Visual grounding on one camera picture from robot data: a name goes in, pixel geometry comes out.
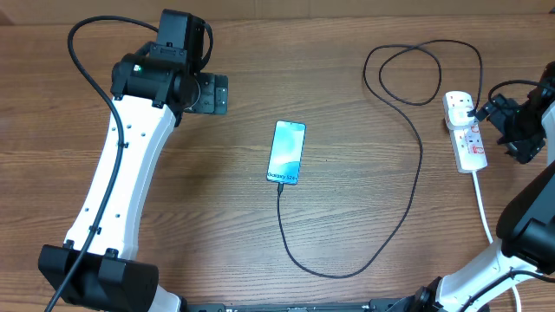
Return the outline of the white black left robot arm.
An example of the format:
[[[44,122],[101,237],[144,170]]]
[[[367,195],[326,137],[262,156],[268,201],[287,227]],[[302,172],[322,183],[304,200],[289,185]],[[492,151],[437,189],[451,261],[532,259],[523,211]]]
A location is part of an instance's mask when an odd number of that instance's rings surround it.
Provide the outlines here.
[[[169,135],[184,114],[225,114],[229,81],[206,72],[213,34],[205,20],[164,10],[155,31],[114,65],[101,93],[108,133],[88,195],[62,246],[42,247],[38,268],[54,301],[100,311],[187,308],[161,287],[156,266],[137,261],[140,220]]]

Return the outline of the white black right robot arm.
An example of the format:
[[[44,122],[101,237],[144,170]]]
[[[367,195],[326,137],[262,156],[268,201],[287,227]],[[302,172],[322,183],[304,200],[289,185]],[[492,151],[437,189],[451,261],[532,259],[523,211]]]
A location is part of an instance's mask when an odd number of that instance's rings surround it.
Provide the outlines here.
[[[546,169],[525,187],[499,217],[490,244],[462,269],[439,276],[414,295],[392,303],[375,299],[369,307],[387,311],[487,311],[488,303],[531,278],[551,282],[554,271],[554,65],[546,65],[527,100],[488,93],[481,109],[469,94],[444,95],[446,125],[459,172],[475,176],[486,167],[478,125],[489,121],[501,134],[498,144],[520,164],[547,151]]]

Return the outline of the blue smartphone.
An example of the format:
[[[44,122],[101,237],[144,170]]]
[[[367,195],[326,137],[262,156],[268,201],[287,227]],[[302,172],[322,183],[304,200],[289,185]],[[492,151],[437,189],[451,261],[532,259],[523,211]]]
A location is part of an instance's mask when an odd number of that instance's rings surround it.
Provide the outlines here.
[[[266,173],[268,181],[285,185],[298,183],[305,133],[304,123],[276,122]]]

